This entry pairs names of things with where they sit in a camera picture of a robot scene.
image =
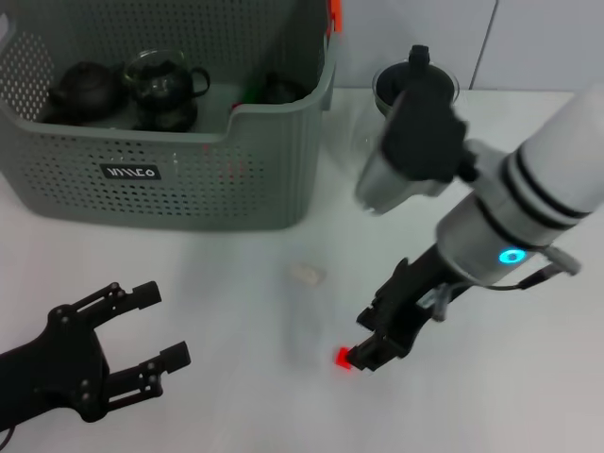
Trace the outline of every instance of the perforated basket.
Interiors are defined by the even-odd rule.
[[[326,0],[0,0],[0,12],[0,170],[35,212],[215,230],[282,228],[306,213],[335,73]],[[133,131],[127,114],[86,127],[36,122],[76,62],[111,65],[149,48],[181,49],[210,71],[193,132]],[[231,113],[271,71],[311,94]]]

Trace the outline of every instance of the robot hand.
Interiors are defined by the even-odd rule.
[[[0,355],[0,432],[56,408],[71,408],[86,422],[162,394],[162,373],[191,363],[185,343],[119,373],[109,366],[94,329],[134,309],[161,301],[149,282],[127,294],[117,283],[48,314],[33,342]],[[118,398],[122,394],[136,394]]]

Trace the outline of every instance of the black lid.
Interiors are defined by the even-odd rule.
[[[377,78],[376,96],[392,107],[394,101],[404,92],[413,80],[422,80],[425,84],[451,104],[455,97],[455,83],[442,69],[430,65],[428,48],[414,45],[409,53],[409,60],[386,68]]]

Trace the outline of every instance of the teapot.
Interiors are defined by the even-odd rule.
[[[123,65],[110,69],[81,61],[48,90],[50,103],[79,122],[107,118],[127,100],[123,71]]]

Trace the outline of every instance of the glass teapot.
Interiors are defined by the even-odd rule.
[[[355,180],[361,176],[365,163],[376,149],[394,102],[414,80],[423,80],[451,104],[460,93],[457,78],[432,63],[424,45],[414,45],[408,59],[377,71],[372,84],[373,96],[355,124],[350,156],[344,165]]]

